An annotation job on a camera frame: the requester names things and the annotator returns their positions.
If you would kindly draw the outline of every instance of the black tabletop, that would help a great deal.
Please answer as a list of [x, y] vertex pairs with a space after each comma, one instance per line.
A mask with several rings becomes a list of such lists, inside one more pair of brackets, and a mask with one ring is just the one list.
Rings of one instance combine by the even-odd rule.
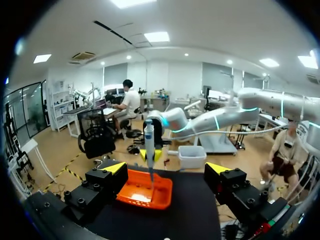
[[[115, 164], [108, 160], [100, 168]], [[146, 171], [146, 168], [129, 166]], [[105, 206], [86, 227], [109, 240], [219, 240], [216, 199], [203, 173], [155, 170], [173, 182], [171, 205], [165, 210], [146, 209], [115, 201]]]

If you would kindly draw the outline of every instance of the ceiling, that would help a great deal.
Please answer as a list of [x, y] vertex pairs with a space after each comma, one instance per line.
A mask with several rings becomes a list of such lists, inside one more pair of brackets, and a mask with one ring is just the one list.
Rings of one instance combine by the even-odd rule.
[[[93, 23], [99, 21], [134, 46]], [[144, 33], [168, 32], [170, 42], [150, 45]], [[9, 76], [9, 86], [43, 81], [50, 67], [66, 66], [79, 52], [97, 58], [82, 66], [101, 68], [127, 62], [169, 59], [227, 65], [260, 76], [316, 87], [297, 56], [316, 47], [304, 31], [275, 1], [157, 0], [125, 9], [109, 0], [61, 0], [25, 38], [23, 54]], [[36, 55], [52, 54], [47, 62], [33, 64]], [[280, 66], [267, 68], [259, 60], [272, 58]]]

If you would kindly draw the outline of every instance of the man's arm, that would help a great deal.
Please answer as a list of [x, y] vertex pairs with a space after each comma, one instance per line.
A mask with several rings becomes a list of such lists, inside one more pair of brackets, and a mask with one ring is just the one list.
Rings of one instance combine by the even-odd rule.
[[121, 104], [113, 104], [112, 107], [115, 108], [115, 109], [120, 109], [120, 110], [124, 110], [127, 108], [127, 106], [129, 105], [130, 103], [130, 98], [129, 98], [129, 95], [128, 93], [124, 96], [124, 99], [122, 101]]

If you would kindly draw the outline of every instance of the person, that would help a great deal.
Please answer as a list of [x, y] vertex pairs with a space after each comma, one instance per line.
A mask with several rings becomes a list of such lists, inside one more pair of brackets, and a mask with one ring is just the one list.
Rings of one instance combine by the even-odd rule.
[[118, 135], [122, 135], [120, 123], [123, 120], [135, 118], [138, 113], [135, 112], [140, 107], [140, 95], [134, 89], [133, 82], [129, 79], [123, 81], [123, 90], [126, 92], [121, 104], [113, 104], [112, 107], [121, 110], [115, 114], [112, 118], [115, 124], [115, 128], [118, 131]]
[[270, 183], [270, 174], [283, 176], [284, 182], [289, 184], [286, 195], [298, 185], [299, 176], [294, 169], [294, 165], [299, 161], [301, 148], [302, 143], [297, 134], [297, 124], [289, 120], [288, 129], [283, 130], [276, 136], [269, 154], [269, 160], [260, 165], [264, 187], [271, 185], [270, 190], [274, 191], [275, 189], [275, 183]]

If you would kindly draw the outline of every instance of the man in white shirt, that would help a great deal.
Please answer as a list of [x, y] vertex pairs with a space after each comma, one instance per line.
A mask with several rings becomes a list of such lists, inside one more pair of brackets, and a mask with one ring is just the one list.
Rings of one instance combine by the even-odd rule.
[[277, 174], [283, 176], [284, 182], [289, 184], [287, 194], [294, 189], [299, 182], [294, 165], [300, 160], [301, 149], [302, 143], [297, 134], [297, 124], [289, 120], [288, 130], [283, 130], [276, 136], [268, 161], [260, 166], [262, 180], [266, 186], [271, 184], [271, 189], [275, 188], [275, 184], [270, 183], [270, 175]]
[[115, 127], [118, 134], [121, 134], [120, 123], [123, 120], [135, 118], [138, 112], [135, 112], [140, 107], [140, 95], [133, 88], [133, 82], [129, 79], [123, 81], [123, 89], [126, 92], [121, 104], [113, 104], [112, 107], [121, 110], [113, 116]]

